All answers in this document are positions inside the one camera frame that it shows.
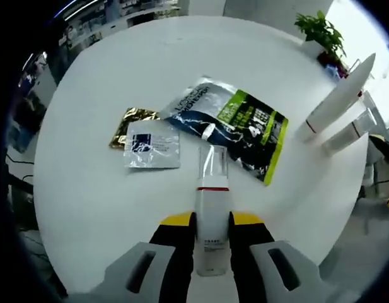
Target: table surface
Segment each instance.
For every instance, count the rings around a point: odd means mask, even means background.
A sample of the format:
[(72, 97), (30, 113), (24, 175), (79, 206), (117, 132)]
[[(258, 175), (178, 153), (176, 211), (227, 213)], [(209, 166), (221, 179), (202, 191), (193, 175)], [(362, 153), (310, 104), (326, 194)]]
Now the table surface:
[[(357, 198), (364, 136), (332, 158), (320, 144), (360, 111), (356, 104), (317, 140), (294, 137), (334, 84), (292, 36), (249, 21), (179, 17), (116, 33), (84, 50), (51, 101), (35, 157), (35, 204), (50, 261), (69, 292), (87, 292), (105, 268), (159, 222), (194, 209), (200, 139), (180, 136), (181, 167), (128, 173), (108, 147), (128, 107), (161, 110), (203, 74), (251, 93), (289, 119), (271, 185), (229, 163), (234, 209), (262, 217), (275, 239), (316, 264), (339, 237)], [(195, 273), (188, 302), (237, 302), (229, 273)]]

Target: cable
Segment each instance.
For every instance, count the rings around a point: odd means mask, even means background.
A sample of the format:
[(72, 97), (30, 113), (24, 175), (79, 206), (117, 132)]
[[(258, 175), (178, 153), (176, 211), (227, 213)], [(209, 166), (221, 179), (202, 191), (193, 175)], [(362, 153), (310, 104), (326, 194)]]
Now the cable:
[(379, 181), (379, 182), (377, 182), (375, 184), (381, 184), (381, 183), (387, 183), (387, 182), (389, 182), (389, 180)]
[(15, 161), (13, 160), (8, 154), (6, 154), (6, 156), (13, 162), (13, 163), (23, 163), (23, 164), (34, 164), (34, 162), (27, 162), (27, 161)]
[(22, 178), (22, 181), (24, 181), (27, 177), (33, 177), (33, 175), (26, 175)]

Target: white cylindrical bottle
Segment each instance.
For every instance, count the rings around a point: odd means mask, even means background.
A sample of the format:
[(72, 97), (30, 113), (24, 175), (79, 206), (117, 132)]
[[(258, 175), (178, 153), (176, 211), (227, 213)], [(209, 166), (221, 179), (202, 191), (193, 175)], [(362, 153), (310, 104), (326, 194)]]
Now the white cylindrical bottle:
[(324, 142), (322, 148), (327, 155), (332, 156), (357, 141), (375, 125), (376, 120), (371, 110), (366, 109), (357, 119)]
[(374, 62), (375, 54), (372, 54), (347, 79), (341, 80), (327, 97), (320, 102), (301, 124), (299, 129), (301, 140), (308, 141), (321, 133), (357, 102), (357, 95), (368, 79)]
[(194, 258), (200, 276), (223, 275), (229, 265), (228, 222), (231, 203), (226, 157), (225, 147), (211, 145), (200, 148)]

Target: white packet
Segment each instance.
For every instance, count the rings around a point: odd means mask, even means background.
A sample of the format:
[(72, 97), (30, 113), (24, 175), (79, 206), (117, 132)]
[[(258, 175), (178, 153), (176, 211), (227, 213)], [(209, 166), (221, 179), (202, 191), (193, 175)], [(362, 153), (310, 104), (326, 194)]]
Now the white packet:
[(164, 121), (129, 124), (124, 147), (125, 166), (137, 169), (175, 169), (180, 166), (178, 131)]

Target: potted plant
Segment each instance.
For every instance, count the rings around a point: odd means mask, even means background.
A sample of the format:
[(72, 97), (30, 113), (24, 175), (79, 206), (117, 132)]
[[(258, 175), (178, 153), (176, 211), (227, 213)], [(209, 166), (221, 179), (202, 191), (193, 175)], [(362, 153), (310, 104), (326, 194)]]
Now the potted plant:
[(338, 56), (338, 52), (346, 56), (343, 38), (322, 11), (318, 11), (317, 17), (297, 14), (295, 25), (306, 35), (304, 51), (317, 57), (324, 67), (328, 64), (335, 66), (341, 78), (347, 76), (347, 70)]

